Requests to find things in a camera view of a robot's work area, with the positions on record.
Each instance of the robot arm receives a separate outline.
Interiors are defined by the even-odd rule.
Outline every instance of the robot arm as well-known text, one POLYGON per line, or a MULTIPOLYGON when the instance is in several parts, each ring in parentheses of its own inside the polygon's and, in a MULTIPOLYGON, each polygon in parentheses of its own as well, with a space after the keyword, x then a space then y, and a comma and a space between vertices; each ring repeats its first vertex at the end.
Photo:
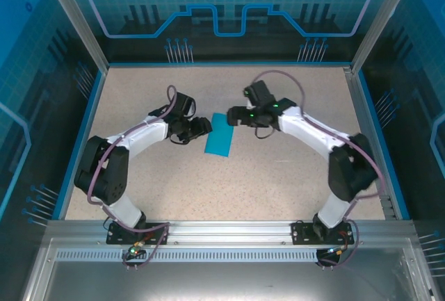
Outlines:
POLYGON ((229 109, 227 121, 230 125, 237 126, 241 123, 249 127, 271 126, 303 141, 329 163, 328 184, 332 192, 323 208, 314 216, 313 225, 317 236, 321 240, 325 239, 341 223, 356 194, 367 189, 377 177, 360 154, 326 132, 353 141, 372 156, 368 140, 362 134, 349 136, 331 129, 306 114, 303 117, 295 102, 289 99, 276 101, 263 81, 247 87, 244 95, 248 98, 248 106, 229 109), (307 120, 326 132, 314 127, 307 120))
MULTIPOLYGON (((140 124, 143 126, 125 136, 111 151, 106 166, 102 167, 95 182, 92 198, 104 205, 113 216, 130 228, 141 229, 145 226, 145 215, 138 209, 125 193, 129 161, 154 143, 160 142, 172 135, 179 139, 178 143, 188 144, 191 140, 211 132, 210 121, 204 117, 194 117, 195 101, 177 93, 177 102, 171 112, 162 120, 149 123, 160 116, 163 109, 152 111, 140 124)), ((116 139, 116 136, 90 138, 83 152, 79 169, 74 178, 74 184, 85 194, 92 181, 100 158, 116 139)))

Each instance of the glass wall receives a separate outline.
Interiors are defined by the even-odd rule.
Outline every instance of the glass wall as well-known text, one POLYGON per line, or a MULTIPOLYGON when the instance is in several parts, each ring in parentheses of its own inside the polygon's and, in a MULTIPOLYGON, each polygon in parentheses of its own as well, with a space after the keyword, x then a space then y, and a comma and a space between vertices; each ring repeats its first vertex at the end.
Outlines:
POLYGON ((108 60, 351 61, 383 0, 77 0, 108 60))
POLYGON ((437 254, 432 272, 443 279, 445 0, 401 0, 363 73, 408 211, 420 236, 430 235, 424 248, 437 254))
POLYGON ((98 73, 57 0, 0 15, 0 298, 19 300, 98 73))

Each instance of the speckled tabletop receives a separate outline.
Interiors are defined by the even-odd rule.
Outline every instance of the speckled tabletop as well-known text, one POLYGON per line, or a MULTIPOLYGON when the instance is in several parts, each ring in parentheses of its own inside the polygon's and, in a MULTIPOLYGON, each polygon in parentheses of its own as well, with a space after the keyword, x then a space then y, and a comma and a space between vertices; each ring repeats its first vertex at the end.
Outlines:
MULTIPOLYGON (((211 119, 245 105, 242 89, 267 67, 112 68, 90 136, 107 137, 140 122, 167 103, 169 84, 192 96, 196 115, 211 119)), ((305 88, 305 110, 346 133, 359 126, 342 68, 274 67, 297 77, 305 88)), ((296 85, 279 74, 265 77, 277 99, 300 101, 296 85)), ((131 160, 127 192, 149 220, 312 219, 330 190, 327 163, 314 150, 283 133, 266 140, 236 127, 228 158, 205 154, 206 138, 187 146, 164 140, 131 160)), ((372 186, 368 193, 375 191, 372 186)), ((356 219, 383 219, 379 199, 360 202, 356 219)), ((74 189, 66 219, 104 219, 97 206, 74 189)))

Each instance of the blue towel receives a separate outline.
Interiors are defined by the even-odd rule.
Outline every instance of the blue towel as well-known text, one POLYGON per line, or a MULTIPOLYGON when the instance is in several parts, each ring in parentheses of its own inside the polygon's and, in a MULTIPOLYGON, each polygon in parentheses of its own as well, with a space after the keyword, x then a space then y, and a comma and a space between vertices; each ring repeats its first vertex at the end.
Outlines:
POLYGON ((222 113, 214 113, 211 118, 213 131, 207 136, 207 144, 204 152, 207 154, 229 157, 230 145, 234 134, 233 126, 228 125, 227 116, 222 113))

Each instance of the metal base plate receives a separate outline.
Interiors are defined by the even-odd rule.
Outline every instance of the metal base plate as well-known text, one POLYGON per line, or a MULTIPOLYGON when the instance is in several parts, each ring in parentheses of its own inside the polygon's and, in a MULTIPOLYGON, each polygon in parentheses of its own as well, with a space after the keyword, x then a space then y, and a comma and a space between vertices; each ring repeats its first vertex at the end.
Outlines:
MULTIPOLYGON (((152 228, 155 226, 159 226, 159 223, 146 223, 145 228, 152 228)), ((156 245, 158 243, 159 238, 162 236, 164 228, 160 228, 152 232, 153 236, 145 241, 146 245, 156 245)), ((123 229, 116 222, 112 222, 110 227, 108 228, 108 235, 106 237, 106 244, 114 244, 114 245, 132 245, 135 242, 139 241, 143 238, 144 235, 132 233, 123 229)), ((167 244, 168 236, 166 236, 161 244, 167 244)))
POLYGON ((354 244, 353 230, 349 223, 340 223, 324 241, 321 241, 314 233, 313 225, 312 222, 303 221, 291 223, 292 243, 294 245, 343 245, 345 239, 339 232, 344 231, 348 244, 354 244))

